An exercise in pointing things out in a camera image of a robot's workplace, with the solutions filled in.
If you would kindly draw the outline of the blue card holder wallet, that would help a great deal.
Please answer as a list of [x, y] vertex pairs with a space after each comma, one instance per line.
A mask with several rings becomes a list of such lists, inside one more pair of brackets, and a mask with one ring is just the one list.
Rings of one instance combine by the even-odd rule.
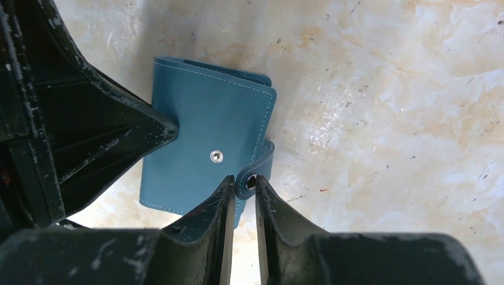
[[275, 150], [267, 139], [277, 94], [264, 74], [170, 56], [153, 64], [152, 107], [174, 120], [178, 136], [143, 159], [140, 204], [184, 215], [229, 175], [235, 219], [270, 178]]

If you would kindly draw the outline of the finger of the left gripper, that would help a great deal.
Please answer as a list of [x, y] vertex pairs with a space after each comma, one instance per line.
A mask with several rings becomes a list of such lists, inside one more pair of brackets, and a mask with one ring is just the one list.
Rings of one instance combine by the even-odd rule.
[[1, 227], [87, 207], [176, 123], [89, 64], [53, 1], [1, 2]]

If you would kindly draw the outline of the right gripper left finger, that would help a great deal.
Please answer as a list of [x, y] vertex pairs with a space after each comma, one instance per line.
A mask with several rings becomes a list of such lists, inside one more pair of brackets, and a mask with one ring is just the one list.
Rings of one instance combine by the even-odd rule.
[[226, 284], [233, 176], [162, 229], [26, 229], [1, 244], [2, 284]]

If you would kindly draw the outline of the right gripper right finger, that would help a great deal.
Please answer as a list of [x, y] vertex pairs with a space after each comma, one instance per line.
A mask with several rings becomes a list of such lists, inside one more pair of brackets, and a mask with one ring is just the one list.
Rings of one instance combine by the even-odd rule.
[[483, 284], [468, 251], [441, 233], [331, 233], [256, 177], [263, 284]]

